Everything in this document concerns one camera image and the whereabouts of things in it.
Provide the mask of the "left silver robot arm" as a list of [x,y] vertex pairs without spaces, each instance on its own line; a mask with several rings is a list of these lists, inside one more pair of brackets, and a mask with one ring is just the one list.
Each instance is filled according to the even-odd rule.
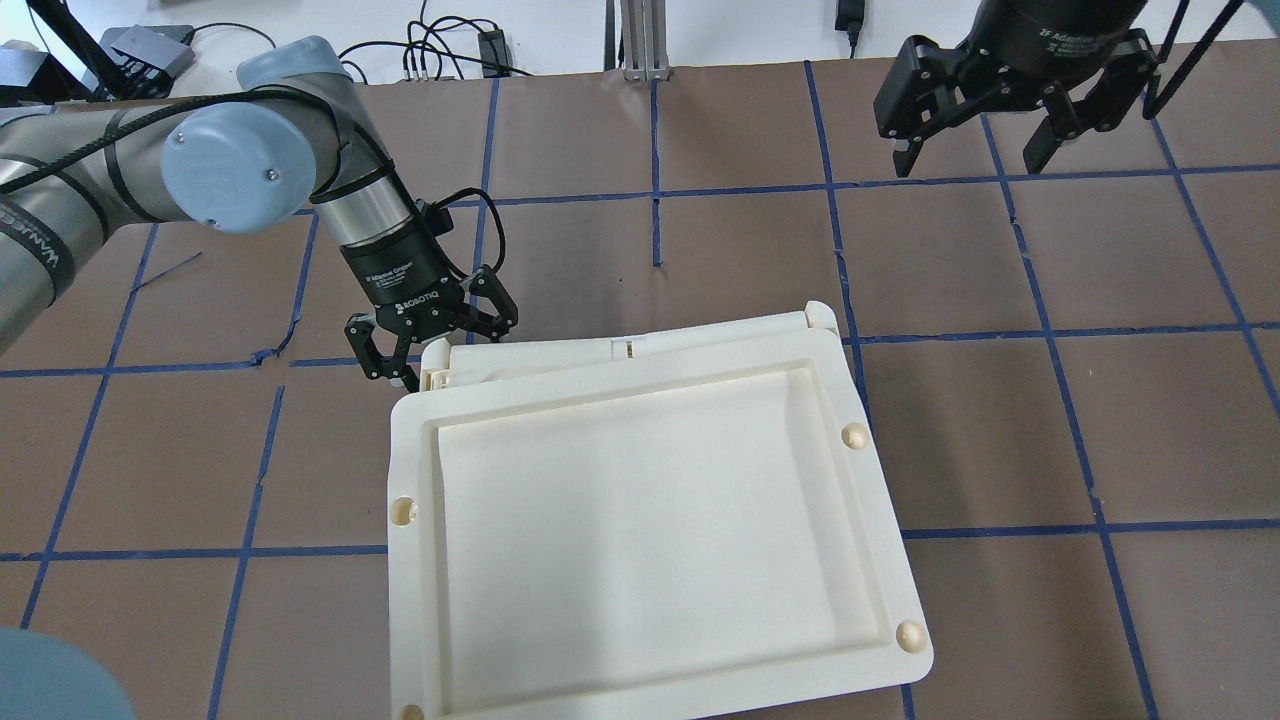
[[308,36],[243,61],[239,90],[154,108],[55,111],[3,127],[3,347],[123,227],[196,222],[228,234],[316,211],[371,311],[344,333],[370,379],[410,392],[415,345],[498,341],[518,307],[498,264],[456,265],[439,238],[479,188],[411,196],[333,46]]

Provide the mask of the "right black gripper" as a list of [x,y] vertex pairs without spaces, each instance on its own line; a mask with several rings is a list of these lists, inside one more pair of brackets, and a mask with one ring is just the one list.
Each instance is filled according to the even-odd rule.
[[1135,26],[1143,1],[983,1],[965,38],[943,47],[911,35],[873,101],[876,128],[892,141],[906,179],[924,142],[983,113],[1042,109],[1021,151],[1038,176],[1069,141],[1116,129],[1156,60]]

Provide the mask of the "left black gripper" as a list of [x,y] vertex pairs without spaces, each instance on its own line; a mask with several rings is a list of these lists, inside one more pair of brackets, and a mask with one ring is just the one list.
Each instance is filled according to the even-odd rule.
[[518,306],[497,269],[481,265],[454,278],[436,251],[434,237],[402,228],[366,243],[343,245],[340,255],[372,310],[353,314],[344,327],[361,372],[407,393],[420,391],[410,350],[463,331],[498,343],[518,324]]

